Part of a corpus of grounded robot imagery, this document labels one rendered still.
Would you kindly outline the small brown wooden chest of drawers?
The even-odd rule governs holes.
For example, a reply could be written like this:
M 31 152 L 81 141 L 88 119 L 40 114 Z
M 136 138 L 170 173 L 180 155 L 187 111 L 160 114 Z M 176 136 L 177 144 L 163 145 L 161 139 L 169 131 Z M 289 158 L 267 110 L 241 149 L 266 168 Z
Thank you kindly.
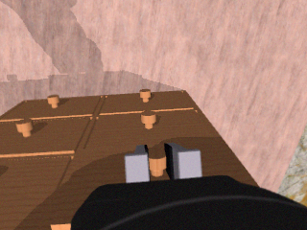
M 190 97 L 190 95 L 186 92 L 186 90 L 179 90 L 181 91 L 184 96 L 187 98 L 187 100 L 189 101 L 189 103 L 194 107 L 194 109 L 184 109 L 184 110 L 169 110 L 169 111 L 155 111 L 155 113 L 163 113 L 163 112 L 178 112 L 178 111 L 193 111 L 196 110 L 196 112 L 198 113 L 198 115 L 200 116 L 200 118 L 202 119 L 202 121 L 204 122 L 204 124 L 206 125 L 206 127 L 209 129 L 209 131 L 211 132 L 211 134 L 213 135 L 213 137 L 216 140 L 223 140 L 223 142 L 225 143 L 225 145 L 228 147 L 228 149 L 232 152 L 232 154 L 235 156 L 235 158 L 239 161 L 240 165 L 242 166 L 242 168 L 245 170 L 245 172 L 248 174 L 248 176 L 252 179 L 253 183 L 255 184 L 256 187 L 259 187 L 259 185 L 256 183 L 256 181 L 253 179 L 253 177 L 250 175 L 250 173 L 248 172 L 248 170 L 244 167 L 244 165 L 241 163 L 241 161 L 238 159 L 238 157 L 235 155 L 235 153 L 232 151 L 232 149 L 228 146 L 228 144 L 225 142 L 225 140 L 223 139 L 223 137 L 219 134 L 219 132 L 216 130 L 216 128 L 213 127 L 213 125 L 209 122 L 209 120 L 206 118 L 206 116 L 203 114 L 203 112 L 200 110 L 200 108 L 197 106 L 197 104 L 193 101 L 193 99 Z M 64 178 L 61 181 L 61 184 L 59 186 L 59 189 L 56 193 L 56 196 L 50 206 L 50 209 L 45 217 L 45 220 L 43 221 L 40 230 L 52 230 L 51 228 L 51 223 L 52 220 L 55 216 L 55 213 L 59 207 L 59 203 L 61 201 L 62 195 L 66 189 L 66 186 L 69 182 L 69 179 L 71 177 L 72 171 L 75 168 L 75 165 L 79 159 L 79 156 L 82 152 L 82 150 L 84 150 L 86 148 L 86 145 L 88 143 L 88 140 L 90 138 L 91 132 L 93 130 L 93 127 L 95 126 L 95 123 L 98 119 L 98 117 L 103 117 L 103 116 L 118 116 L 118 115 L 132 115 L 132 114 L 141 114 L 141 112 L 139 113 L 124 113 L 124 114 L 109 114 L 109 115 L 100 115 L 100 111 L 103 107 L 103 104 L 105 102 L 106 96 L 113 96 L 113 95 L 100 95 L 101 96 L 101 100 L 93 114 L 93 116 L 80 116 L 80 117 L 64 117 L 64 118 L 50 118 L 50 119 L 35 119 L 33 121 L 45 121 L 45 120 L 59 120 L 59 119 L 74 119 L 74 118 L 90 118 L 91 121 L 83 135 L 83 138 L 76 150 L 75 153 L 63 153 L 63 154 L 47 154 L 47 155 L 31 155 L 31 156 L 15 156 L 15 157 L 0 157 L 0 161 L 1 160 L 19 160 L 19 159 L 36 159 L 36 158 L 52 158 L 52 157 L 68 157 L 71 156 L 72 157 L 72 161 L 68 167 L 68 170 L 64 176 Z M 26 101 L 22 101 L 21 103 L 17 104 L 16 106 L 14 106 L 13 108 L 11 108 L 9 111 L 7 111 L 6 113 L 4 113 L 3 115 L 0 116 L 0 119 L 2 119 L 3 117 L 5 117 L 7 114 L 9 114 L 10 112 L 12 112 L 13 110 L 15 110 L 17 107 L 19 107 L 20 105 L 22 105 L 23 103 L 25 103 Z

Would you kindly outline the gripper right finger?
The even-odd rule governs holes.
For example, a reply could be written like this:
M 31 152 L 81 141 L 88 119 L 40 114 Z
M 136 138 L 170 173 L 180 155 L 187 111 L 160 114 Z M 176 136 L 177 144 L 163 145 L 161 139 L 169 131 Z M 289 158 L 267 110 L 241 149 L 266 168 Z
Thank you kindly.
M 186 149 L 176 143 L 165 143 L 166 172 L 170 179 L 202 177 L 201 151 Z

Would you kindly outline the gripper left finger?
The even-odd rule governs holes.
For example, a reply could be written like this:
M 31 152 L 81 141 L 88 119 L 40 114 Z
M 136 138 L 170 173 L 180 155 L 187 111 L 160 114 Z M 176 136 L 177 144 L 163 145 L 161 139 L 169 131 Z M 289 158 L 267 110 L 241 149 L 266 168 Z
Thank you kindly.
M 134 153 L 125 155 L 126 183 L 151 181 L 147 145 L 137 145 Z

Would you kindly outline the brown wooden drawer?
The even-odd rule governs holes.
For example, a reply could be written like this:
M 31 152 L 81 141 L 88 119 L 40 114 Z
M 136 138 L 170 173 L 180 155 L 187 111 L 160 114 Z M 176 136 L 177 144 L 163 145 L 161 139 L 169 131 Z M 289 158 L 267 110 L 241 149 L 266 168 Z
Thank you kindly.
M 0 122 L 93 116 L 100 99 L 101 96 L 60 99 L 59 95 L 51 95 L 47 100 L 26 101 L 0 119 Z
M 193 106 L 181 91 L 151 93 L 150 89 L 141 89 L 139 94 L 106 96 L 100 115 L 184 109 Z
M 196 110 L 98 117 L 86 149 L 216 140 Z
M 0 124 L 0 157 L 75 153 L 90 118 Z
M 72 157 L 0 161 L 0 230 L 40 230 Z
M 201 151 L 202 176 L 227 175 L 255 186 L 223 140 L 176 143 Z M 168 180 L 164 144 L 147 145 L 150 179 Z M 51 223 L 52 230 L 70 230 L 72 217 L 99 186 L 126 183 L 125 158 L 136 146 L 83 149 Z M 165 170 L 164 170 L 165 169 Z

